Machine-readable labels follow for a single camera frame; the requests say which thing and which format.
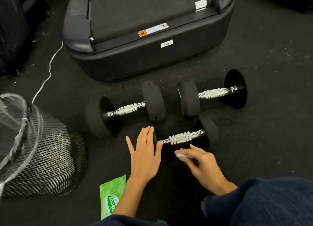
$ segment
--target blue fabric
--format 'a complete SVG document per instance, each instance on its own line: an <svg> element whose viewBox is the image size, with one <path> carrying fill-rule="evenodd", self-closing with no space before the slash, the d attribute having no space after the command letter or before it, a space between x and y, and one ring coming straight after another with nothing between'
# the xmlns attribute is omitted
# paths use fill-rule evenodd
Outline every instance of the blue fabric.
<svg viewBox="0 0 313 226"><path fill-rule="evenodd" d="M204 215L221 226L313 226L313 181L296 177L248 179L223 196L207 196ZM92 226L163 226L123 215L112 215Z"/></svg>

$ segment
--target green packaging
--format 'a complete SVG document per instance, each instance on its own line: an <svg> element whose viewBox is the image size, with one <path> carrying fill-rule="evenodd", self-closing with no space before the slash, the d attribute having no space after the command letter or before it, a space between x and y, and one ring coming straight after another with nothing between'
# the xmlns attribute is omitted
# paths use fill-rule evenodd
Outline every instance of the green packaging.
<svg viewBox="0 0 313 226"><path fill-rule="evenodd" d="M115 178L100 186L101 220L113 213L123 194L125 185L126 175Z"/></svg>

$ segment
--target sanicare logo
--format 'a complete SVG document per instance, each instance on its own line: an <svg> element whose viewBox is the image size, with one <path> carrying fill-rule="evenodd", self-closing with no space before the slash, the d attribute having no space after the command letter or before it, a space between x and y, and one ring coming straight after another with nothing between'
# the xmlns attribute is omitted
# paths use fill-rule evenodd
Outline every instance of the sanicare logo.
<svg viewBox="0 0 313 226"><path fill-rule="evenodd" d="M118 198L115 195L108 195L107 202L108 202L108 209L110 211L110 214L112 214L118 203Z"/></svg>

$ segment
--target treadmill belt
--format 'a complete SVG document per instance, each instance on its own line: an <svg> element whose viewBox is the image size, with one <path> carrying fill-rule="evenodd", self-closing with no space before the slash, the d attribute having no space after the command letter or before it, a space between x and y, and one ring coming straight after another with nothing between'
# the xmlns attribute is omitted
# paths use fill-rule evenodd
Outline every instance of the treadmill belt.
<svg viewBox="0 0 313 226"><path fill-rule="evenodd" d="M91 0L91 32L100 43L191 12L194 0Z"/></svg>

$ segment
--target silver dumbbell handle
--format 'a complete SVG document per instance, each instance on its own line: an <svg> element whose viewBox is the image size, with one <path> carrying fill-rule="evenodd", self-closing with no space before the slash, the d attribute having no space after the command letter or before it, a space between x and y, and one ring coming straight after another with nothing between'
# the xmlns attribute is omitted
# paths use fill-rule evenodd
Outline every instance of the silver dumbbell handle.
<svg viewBox="0 0 313 226"><path fill-rule="evenodd" d="M139 103L133 103L127 106L120 107L119 109L115 111L108 111L109 117L114 117L116 115L126 115L132 112L137 111L140 108L146 107L145 102L139 102Z"/></svg>
<svg viewBox="0 0 313 226"><path fill-rule="evenodd" d="M168 139L162 140L162 144L169 144L171 145L176 145L176 144L181 144L185 142L190 142L191 140L198 138L200 136L205 135L204 129L195 131L195 132L184 132L181 134L173 135L168 137Z"/></svg>
<svg viewBox="0 0 313 226"><path fill-rule="evenodd" d="M217 88L212 90L204 91L203 93L198 93L199 99L211 99L216 97L223 97L229 94L237 93L238 88L236 86L232 86L230 88Z"/></svg>

